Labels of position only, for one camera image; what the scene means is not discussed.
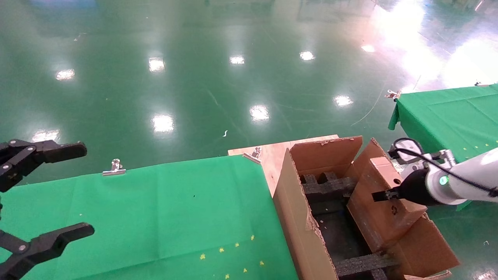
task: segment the green tablecloth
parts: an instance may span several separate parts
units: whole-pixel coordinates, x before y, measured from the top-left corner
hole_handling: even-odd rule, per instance
[[[403,94],[389,129],[400,122],[425,152],[450,149],[462,162],[498,147],[497,105],[498,84]]]
[[[297,280],[262,168],[242,156],[18,186],[2,203],[1,228],[27,241],[95,227],[26,280]]]

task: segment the cardboard edge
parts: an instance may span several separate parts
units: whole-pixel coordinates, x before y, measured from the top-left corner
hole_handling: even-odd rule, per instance
[[[363,145],[362,136],[297,143],[290,153],[296,170],[320,169],[327,166],[350,165]]]
[[[403,275],[403,276],[404,276],[405,280],[443,280],[443,279],[450,277],[451,275],[452,275],[451,271],[446,270],[445,272],[443,272],[441,274],[436,274],[436,275],[426,277],[426,278],[421,278],[421,277],[412,276],[412,275]]]
[[[325,247],[319,225],[311,214],[289,149],[285,152],[273,199],[299,278],[337,279],[332,258]]]

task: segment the box flap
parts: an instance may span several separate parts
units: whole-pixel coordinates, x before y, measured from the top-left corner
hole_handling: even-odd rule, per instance
[[[332,260],[311,215],[289,150],[285,152],[273,201],[300,279],[336,280]]]
[[[385,191],[401,181],[385,156],[370,158],[348,202],[348,209],[372,252],[395,244],[427,210],[406,199],[374,202],[372,193]]]
[[[436,225],[424,214],[388,252],[400,263],[400,272],[428,277],[460,264]]]
[[[356,154],[363,144],[361,136],[339,138],[327,141],[299,143],[290,150],[298,173],[315,174],[314,169],[327,171],[328,167],[334,168],[338,177],[351,165]]]
[[[374,138],[370,139],[370,142],[367,144],[365,149],[360,153],[360,155],[358,155],[351,167],[346,171],[344,177],[351,177],[358,180],[362,174],[362,171],[365,169],[367,164],[369,164],[369,160],[373,157],[380,156],[388,158],[377,141]]]

